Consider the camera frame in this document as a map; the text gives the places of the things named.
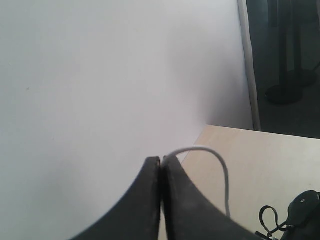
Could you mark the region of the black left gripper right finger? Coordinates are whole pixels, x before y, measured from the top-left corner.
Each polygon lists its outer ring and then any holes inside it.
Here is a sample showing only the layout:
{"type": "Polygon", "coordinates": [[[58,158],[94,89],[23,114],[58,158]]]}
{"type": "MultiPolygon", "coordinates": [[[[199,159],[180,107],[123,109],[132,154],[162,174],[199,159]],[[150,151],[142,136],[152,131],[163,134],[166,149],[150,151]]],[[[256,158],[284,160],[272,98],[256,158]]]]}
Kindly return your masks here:
{"type": "Polygon", "coordinates": [[[162,201],[169,240],[254,240],[198,190],[177,157],[162,162],[162,201]]]}

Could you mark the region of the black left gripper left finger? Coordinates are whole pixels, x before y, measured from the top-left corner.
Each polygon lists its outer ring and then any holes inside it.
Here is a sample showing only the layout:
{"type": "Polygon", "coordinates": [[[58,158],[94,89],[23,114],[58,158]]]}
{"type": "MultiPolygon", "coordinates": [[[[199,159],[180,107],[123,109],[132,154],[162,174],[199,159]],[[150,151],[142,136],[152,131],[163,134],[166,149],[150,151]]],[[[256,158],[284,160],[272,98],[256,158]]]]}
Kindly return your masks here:
{"type": "Polygon", "coordinates": [[[157,240],[160,227],[160,158],[148,157],[125,195],[75,240],[157,240]]]}

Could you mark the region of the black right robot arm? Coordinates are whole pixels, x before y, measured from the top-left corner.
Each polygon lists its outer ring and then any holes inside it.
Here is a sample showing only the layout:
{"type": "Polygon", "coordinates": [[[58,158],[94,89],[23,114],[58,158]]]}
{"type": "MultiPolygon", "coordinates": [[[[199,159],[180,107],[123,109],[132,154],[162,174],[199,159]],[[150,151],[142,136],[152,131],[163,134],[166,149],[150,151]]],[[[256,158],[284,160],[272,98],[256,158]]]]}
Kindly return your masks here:
{"type": "Polygon", "coordinates": [[[283,240],[320,239],[320,193],[308,190],[298,195],[288,207],[283,240]]]}

